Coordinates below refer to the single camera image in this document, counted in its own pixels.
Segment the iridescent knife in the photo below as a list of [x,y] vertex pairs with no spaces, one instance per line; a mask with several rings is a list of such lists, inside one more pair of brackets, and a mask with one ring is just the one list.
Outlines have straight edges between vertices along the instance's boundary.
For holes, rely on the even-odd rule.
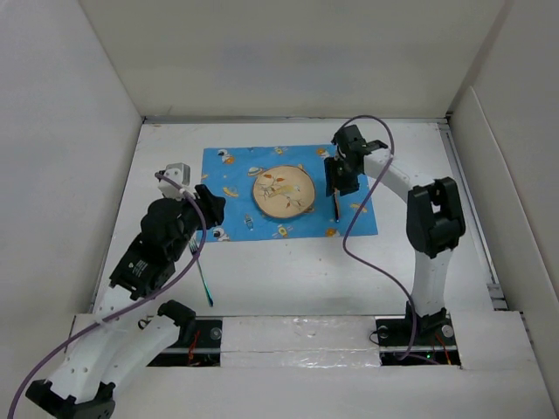
[[339,202],[339,196],[338,196],[338,189],[334,189],[334,194],[333,194],[333,203],[334,203],[334,213],[335,213],[335,222],[339,223],[341,221],[341,205]]

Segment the blue space-print cloth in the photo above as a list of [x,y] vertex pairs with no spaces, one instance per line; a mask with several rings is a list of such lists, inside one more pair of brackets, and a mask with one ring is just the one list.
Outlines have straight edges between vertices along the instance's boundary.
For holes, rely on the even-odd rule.
[[[249,148],[206,148],[202,160],[202,183],[226,200],[224,221],[207,234],[210,242],[241,242],[288,238],[371,236],[378,232],[373,205],[366,195],[369,180],[359,177],[360,188],[339,196],[341,221],[335,222],[333,197],[325,194],[324,160],[333,155],[332,145]],[[257,175],[281,165],[299,166],[312,177],[316,189],[314,206],[301,216],[275,219],[266,216],[253,201]]]

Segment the iridescent fork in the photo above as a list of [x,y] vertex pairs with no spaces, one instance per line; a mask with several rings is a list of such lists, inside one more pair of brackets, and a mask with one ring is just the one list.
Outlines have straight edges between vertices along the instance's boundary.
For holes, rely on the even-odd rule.
[[[199,253],[197,240],[195,238],[192,238],[189,241],[189,248],[190,248],[190,253],[191,253],[192,256],[195,256],[196,254]],[[200,258],[197,258],[196,264],[197,264],[198,273],[200,275],[200,279],[202,280],[202,284],[203,284],[203,287],[204,287],[204,293],[205,293],[205,296],[206,296],[206,299],[207,299],[207,303],[208,303],[209,307],[213,307],[214,306],[214,299],[213,299],[213,296],[211,294],[210,287],[208,286],[207,281],[205,279],[204,270],[203,270],[202,264],[200,262]]]

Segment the round bird-pattern plate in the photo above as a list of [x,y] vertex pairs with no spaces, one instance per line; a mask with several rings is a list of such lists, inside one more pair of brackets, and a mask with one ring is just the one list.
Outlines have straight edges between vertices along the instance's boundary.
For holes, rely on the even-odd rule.
[[266,216],[290,219],[314,206],[316,189],[312,177],[303,168],[281,165],[257,175],[252,198]]

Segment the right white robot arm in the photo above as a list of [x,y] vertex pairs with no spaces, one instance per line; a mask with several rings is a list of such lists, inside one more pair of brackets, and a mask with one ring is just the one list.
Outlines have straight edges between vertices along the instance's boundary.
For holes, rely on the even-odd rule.
[[445,309],[444,291],[453,250],[466,232],[457,183],[434,178],[396,158],[382,141],[366,141],[356,125],[340,128],[332,143],[335,155],[324,161],[326,196],[359,190],[359,177],[378,180],[406,204],[406,236],[415,251],[411,299],[416,314],[404,322],[404,333],[416,344],[435,331],[431,317]]

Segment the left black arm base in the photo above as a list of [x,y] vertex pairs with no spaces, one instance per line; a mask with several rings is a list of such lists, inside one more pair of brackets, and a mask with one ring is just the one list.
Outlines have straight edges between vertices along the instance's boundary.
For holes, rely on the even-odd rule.
[[223,319],[196,319],[193,331],[164,349],[148,365],[150,367],[219,367]]

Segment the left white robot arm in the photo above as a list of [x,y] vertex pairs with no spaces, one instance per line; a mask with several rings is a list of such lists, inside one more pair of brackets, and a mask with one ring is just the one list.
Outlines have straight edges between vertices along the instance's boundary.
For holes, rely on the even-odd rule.
[[196,314],[157,298],[182,278],[176,262],[197,234],[224,221],[225,199],[203,184],[148,206],[141,231],[110,276],[94,321],[56,347],[70,351],[47,378],[26,378],[26,398],[55,418],[108,418],[115,396],[163,349],[196,336]]

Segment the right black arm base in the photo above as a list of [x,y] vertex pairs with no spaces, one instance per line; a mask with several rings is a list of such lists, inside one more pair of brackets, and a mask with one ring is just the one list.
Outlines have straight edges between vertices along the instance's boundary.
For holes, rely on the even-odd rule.
[[376,316],[369,341],[379,350],[383,367],[461,365],[451,316],[446,309],[431,316],[416,317],[411,308],[404,315]]

